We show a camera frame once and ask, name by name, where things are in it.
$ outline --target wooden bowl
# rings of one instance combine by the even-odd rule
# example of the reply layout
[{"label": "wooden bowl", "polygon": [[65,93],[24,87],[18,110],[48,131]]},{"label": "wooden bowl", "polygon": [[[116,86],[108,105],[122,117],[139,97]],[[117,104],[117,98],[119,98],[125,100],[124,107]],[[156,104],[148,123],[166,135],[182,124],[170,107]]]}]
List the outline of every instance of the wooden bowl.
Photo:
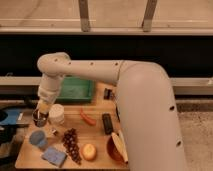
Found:
[{"label": "wooden bowl", "polygon": [[108,142],[107,142],[107,153],[109,156],[116,162],[125,164],[123,157],[118,152],[117,148],[115,147],[115,144],[112,140],[112,137],[110,136]]}]

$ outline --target bread roll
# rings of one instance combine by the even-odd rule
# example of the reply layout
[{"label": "bread roll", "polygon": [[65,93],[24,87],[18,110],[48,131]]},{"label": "bread roll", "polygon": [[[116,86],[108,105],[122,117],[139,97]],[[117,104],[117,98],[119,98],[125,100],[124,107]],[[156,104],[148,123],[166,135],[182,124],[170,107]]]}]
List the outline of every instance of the bread roll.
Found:
[{"label": "bread roll", "polygon": [[97,154],[96,147],[93,144],[85,144],[82,147],[81,152],[82,152],[83,158],[87,161],[94,160]]}]

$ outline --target small carrot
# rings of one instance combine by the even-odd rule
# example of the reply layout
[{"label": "small carrot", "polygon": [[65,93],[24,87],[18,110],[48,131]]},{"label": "small carrot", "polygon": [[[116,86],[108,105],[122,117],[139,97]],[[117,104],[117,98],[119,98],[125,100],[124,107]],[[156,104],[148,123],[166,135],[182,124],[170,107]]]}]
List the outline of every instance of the small carrot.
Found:
[{"label": "small carrot", "polygon": [[96,120],[90,118],[89,116],[87,116],[87,115],[84,113],[83,109],[80,109],[80,115],[81,115],[82,119],[83,119],[86,123],[88,123],[89,125],[92,125],[92,126],[96,125]]}]

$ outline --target white cup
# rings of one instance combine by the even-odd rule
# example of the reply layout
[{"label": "white cup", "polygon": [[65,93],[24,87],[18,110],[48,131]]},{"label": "white cup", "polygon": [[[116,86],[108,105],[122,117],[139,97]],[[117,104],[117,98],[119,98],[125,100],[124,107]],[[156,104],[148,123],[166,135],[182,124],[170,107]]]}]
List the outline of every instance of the white cup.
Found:
[{"label": "white cup", "polygon": [[49,111],[49,120],[52,124],[62,124],[64,122],[64,107],[54,104]]}]

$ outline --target green plastic container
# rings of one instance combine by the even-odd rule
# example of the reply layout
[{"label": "green plastic container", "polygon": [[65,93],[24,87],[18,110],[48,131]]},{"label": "green plastic container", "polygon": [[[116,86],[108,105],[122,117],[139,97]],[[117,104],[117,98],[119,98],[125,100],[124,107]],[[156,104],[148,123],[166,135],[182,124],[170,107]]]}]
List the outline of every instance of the green plastic container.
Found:
[{"label": "green plastic container", "polygon": [[95,83],[77,77],[65,77],[57,102],[91,102]]}]

